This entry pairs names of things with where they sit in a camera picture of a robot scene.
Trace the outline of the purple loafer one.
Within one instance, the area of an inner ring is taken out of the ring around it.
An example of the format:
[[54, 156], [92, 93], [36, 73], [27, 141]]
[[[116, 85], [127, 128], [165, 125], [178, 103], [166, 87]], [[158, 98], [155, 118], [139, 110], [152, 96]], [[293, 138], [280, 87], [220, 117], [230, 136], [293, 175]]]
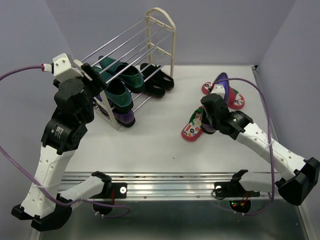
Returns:
[[[223, 85], [225, 89], [225, 96], [223, 97], [223, 100], [226, 104], [229, 103], [230, 100], [230, 84], [229, 81], [226, 80], [228, 78], [228, 75], [225, 72], [220, 73], [217, 78], [213, 82], [205, 82], [201, 90], [205, 95], [208, 95], [211, 93], [211, 90], [216, 82], [218, 82], [218, 85]], [[206, 111], [203, 110], [202, 114], [202, 131], [206, 134], [212, 135], [216, 132], [216, 130], [212, 127], [212, 125], [209, 123], [209, 120], [207, 119]]]
[[[97, 96], [97, 99], [99, 101], [102, 102], [102, 98], [100, 95]], [[112, 101], [110, 101], [110, 99], [108, 99], [108, 102], [110, 104], [110, 107], [113, 108], [114, 107], [114, 104]], [[109, 117], [109, 114], [106, 110], [104, 110], [101, 106], [98, 105], [98, 108], [99, 110], [103, 113], [104, 116], [107, 116]], [[132, 127], [135, 122], [136, 122], [136, 119], [135, 119], [135, 116], [134, 116], [134, 112], [130, 109], [128, 112], [121, 112], [119, 111], [116, 107], [113, 108], [112, 110], [113, 112], [113, 115], [116, 119], [116, 121], [122, 125], [123, 127], [125, 128], [130, 128]]]

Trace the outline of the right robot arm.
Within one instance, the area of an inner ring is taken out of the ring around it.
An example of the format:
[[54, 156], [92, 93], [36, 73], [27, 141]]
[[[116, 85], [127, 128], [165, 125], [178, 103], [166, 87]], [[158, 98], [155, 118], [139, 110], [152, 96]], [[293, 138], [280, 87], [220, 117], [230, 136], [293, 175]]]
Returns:
[[244, 112], [229, 111], [220, 95], [211, 93], [200, 102], [211, 127], [248, 147], [270, 164], [269, 174], [242, 169], [229, 182], [219, 182], [217, 196], [234, 198], [252, 192], [278, 193], [288, 203], [301, 205], [318, 183], [320, 162], [285, 148]]

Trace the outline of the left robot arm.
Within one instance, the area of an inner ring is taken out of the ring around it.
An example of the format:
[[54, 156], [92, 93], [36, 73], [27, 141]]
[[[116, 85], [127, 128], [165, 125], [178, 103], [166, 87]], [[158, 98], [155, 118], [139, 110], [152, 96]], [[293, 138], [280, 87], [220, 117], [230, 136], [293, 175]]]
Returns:
[[19, 220], [31, 220], [31, 227], [39, 232], [61, 228], [82, 201], [111, 193], [111, 177], [100, 171], [75, 187], [58, 191], [65, 169], [88, 131], [86, 125], [94, 120], [94, 97], [107, 87], [88, 63], [80, 68], [79, 76], [59, 80], [56, 109], [41, 138], [32, 185], [23, 202], [11, 211]]

